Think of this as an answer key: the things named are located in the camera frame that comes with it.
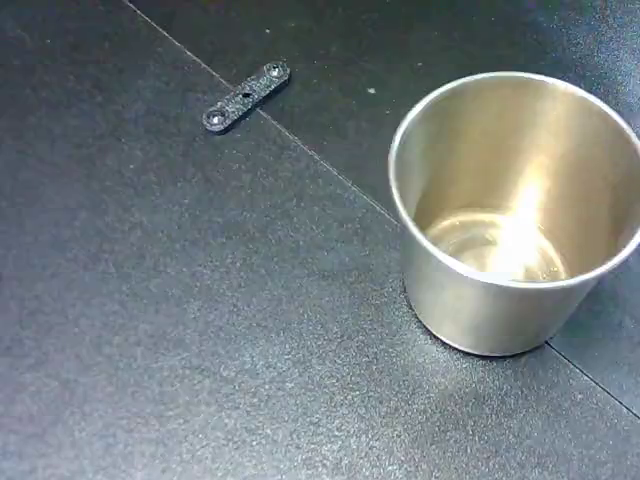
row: screw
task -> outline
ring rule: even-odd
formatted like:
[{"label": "screw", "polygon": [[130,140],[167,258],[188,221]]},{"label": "screw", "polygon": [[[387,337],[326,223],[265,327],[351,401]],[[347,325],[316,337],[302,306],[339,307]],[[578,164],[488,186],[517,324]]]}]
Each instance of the screw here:
[{"label": "screw", "polygon": [[267,73],[273,78],[280,78],[284,75],[284,67],[281,63],[270,63],[267,65]]}]

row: stainless steel cup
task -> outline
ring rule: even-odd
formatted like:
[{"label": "stainless steel cup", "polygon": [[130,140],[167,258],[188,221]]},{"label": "stainless steel cup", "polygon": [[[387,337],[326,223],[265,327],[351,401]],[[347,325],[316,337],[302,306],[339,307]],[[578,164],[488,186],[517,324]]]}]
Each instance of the stainless steel cup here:
[{"label": "stainless steel cup", "polygon": [[418,103],[389,154],[405,287],[452,346],[540,345],[640,242],[640,142],[607,105],[498,72]]}]

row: cup bottom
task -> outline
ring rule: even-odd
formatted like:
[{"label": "cup bottom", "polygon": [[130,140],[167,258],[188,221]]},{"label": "cup bottom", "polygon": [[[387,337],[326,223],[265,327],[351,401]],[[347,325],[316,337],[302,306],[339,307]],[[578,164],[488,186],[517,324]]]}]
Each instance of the cup bottom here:
[{"label": "cup bottom", "polygon": [[526,213],[456,211],[433,223],[425,234],[447,255],[499,280],[569,278],[562,256]]}]

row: cup rim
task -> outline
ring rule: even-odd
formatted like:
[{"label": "cup rim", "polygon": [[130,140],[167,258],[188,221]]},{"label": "cup rim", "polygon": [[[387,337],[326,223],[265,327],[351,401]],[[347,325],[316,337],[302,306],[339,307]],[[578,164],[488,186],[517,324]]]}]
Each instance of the cup rim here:
[{"label": "cup rim", "polygon": [[529,80],[535,80],[540,82],[545,82],[552,84],[556,87],[560,87],[565,91],[568,91],[572,94],[579,95],[583,97],[585,100],[591,102],[596,107],[600,108],[605,114],[611,117],[618,126],[623,130],[626,136],[629,138],[631,143],[635,146],[637,158],[640,161],[640,140],[636,136],[633,129],[627,124],[627,122],[610,106],[604,103],[595,95],[577,87],[571,83],[565,82],[564,80],[559,80],[557,78],[548,77],[546,75],[540,75],[537,73],[527,73],[527,72],[517,72],[517,71],[498,71],[498,72],[486,72],[479,73],[475,75],[470,75],[467,77],[462,77],[457,80],[453,80],[449,82],[433,92],[429,93],[422,100],[420,100],[415,106],[411,108],[409,113],[405,115],[402,122],[396,129],[396,132],[393,136],[393,141],[391,143],[391,147],[389,149],[388,156],[388,169],[389,169],[389,183],[391,186],[391,194],[393,196],[393,201],[396,205],[396,209],[400,215],[400,220],[404,224],[405,227],[409,229],[412,236],[431,254],[433,254],[439,261],[452,268],[456,272],[465,277],[471,278],[473,280],[477,280],[479,282],[485,284],[491,284],[502,287],[511,287],[522,290],[553,290],[553,289],[561,289],[573,287],[575,285],[595,281],[600,276],[605,273],[613,270],[622,262],[624,262],[633,251],[636,249],[638,244],[640,243],[640,226],[636,228],[636,232],[633,234],[631,239],[627,242],[627,244],[616,253],[613,257],[607,260],[602,265],[589,270],[588,272],[581,273],[575,277],[571,277],[565,280],[554,280],[550,282],[519,282],[515,280],[500,280],[497,279],[490,274],[485,272],[480,272],[475,270],[466,264],[462,263],[460,260],[455,259],[454,257],[448,255],[444,251],[440,250],[433,243],[429,241],[427,236],[418,228],[413,218],[407,213],[405,205],[400,197],[400,191],[398,187],[398,181],[395,173],[395,165],[396,165],[396,157],[398,148],[400,146],[400,142],[402,141],[409,124],[414,120],[414,118],[422,112],[430,103],[434,102],[436,99],[441,97],[446,92],[464,85],[466,83],[474,82],[477,80],[482,80],[486,78],[496,78],[496,77],[512,77],[512,78],[526,78]]}]

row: black table surface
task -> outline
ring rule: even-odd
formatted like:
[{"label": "black table surface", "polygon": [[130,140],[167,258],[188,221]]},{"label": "black table surface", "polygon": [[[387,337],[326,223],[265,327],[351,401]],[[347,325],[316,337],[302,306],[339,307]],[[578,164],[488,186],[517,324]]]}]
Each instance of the black table surface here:
[{"label": "black table surface", "polygon": [[[265,110],[391,215],[386,156],[434,88],[494,70],[572,82],[640,133],[640,2],[133,0],[230,84],[284,58],[294,81]],[[551,344],[640,414],[640,256]]]},{"label": "black table surface", "polygon": [[637,477],[633,405],[563,357],[588,335],[434,339],[393,217],[260,112],[208,135],[227,87],[130,6],[5,3],[0,52],[0,478]]}]

